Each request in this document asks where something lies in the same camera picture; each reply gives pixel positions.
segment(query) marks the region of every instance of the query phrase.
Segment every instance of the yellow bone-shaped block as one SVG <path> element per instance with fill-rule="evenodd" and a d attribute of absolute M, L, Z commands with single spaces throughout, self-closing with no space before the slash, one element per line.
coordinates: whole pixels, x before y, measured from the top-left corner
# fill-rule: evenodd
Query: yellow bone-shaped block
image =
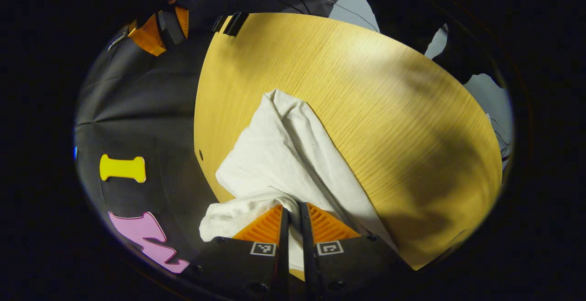
<path fill-rule="evenodd" d="M 145 160 L 136 157 L 132 160 L 111 159 L 107 154 L 100 159 L 100 178 L 105 181 L 109 177 L 134 178 L 136 182 L 143 183 L 147 180 L 145 172 Z"/>

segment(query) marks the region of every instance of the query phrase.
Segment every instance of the pink letter shape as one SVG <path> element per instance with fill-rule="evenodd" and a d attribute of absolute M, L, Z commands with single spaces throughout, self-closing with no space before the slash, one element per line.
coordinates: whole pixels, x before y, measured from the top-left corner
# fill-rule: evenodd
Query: pink letter shape
<path fill-rule="evenodd" d="M 165 269 L 180 274 L 189 265 L 189 262 L 178 260 L 176 264 L 167 263 L 177 253 L 171 247 L 149 242 L 145 238 L 155 238 L 160 242 L 167 242 L 167 237 L 159 226 L 159 222 L 150 212 L 142 213 L 139 218 L 120 218 L 108 212 L 109 218 L 120 234 L 142 246 L 142 253 L 162 265 Z"/>

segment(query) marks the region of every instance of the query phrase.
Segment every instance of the wood grain surface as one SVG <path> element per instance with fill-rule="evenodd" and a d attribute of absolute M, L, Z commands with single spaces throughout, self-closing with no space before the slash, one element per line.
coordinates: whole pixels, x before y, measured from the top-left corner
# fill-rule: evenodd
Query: wood grain surface
<path fill-rule="evenodd" d="M 456 79 L 372 30 L 286 13 L 251 14 L 207 52 L 194 144 L 220 202 L 233 197 L 216 170 L 275 88 L 314 110 L 414 269 L 461 243 L 494 204 L 499 145 Z"/>

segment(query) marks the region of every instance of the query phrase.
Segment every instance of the round table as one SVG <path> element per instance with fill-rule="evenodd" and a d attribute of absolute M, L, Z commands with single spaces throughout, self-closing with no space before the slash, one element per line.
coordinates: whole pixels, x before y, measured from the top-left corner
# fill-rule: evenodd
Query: round table
<path fill-rule="evenodd" d="M 478 227 L 499 194 L 488 117 L 449 73 L 372 30 L 323 17 L 249 15 L 214 35 L 195 104 L 196 157 L 215 173 L 275 88 L 306 101 L 368 194 L 401 257 L 419 269 Z"/>

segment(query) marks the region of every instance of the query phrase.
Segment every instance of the white towel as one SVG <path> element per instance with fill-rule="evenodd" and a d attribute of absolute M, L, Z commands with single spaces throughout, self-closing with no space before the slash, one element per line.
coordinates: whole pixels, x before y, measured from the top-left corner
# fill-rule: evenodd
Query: white towel
<path fill-rule="evenodd" d="M 309 105 L 280 90 L 262 96 L 249 127 L 216 172 L 236 197 L 212 203 L 199 226 L 203 241 L 232 237 L 281 203 L 289 210 L 289 268 L 303 270 L 299 202 L 331 213 L 358 234 L 379 235 L 396 250 L 360 183 Z"/>

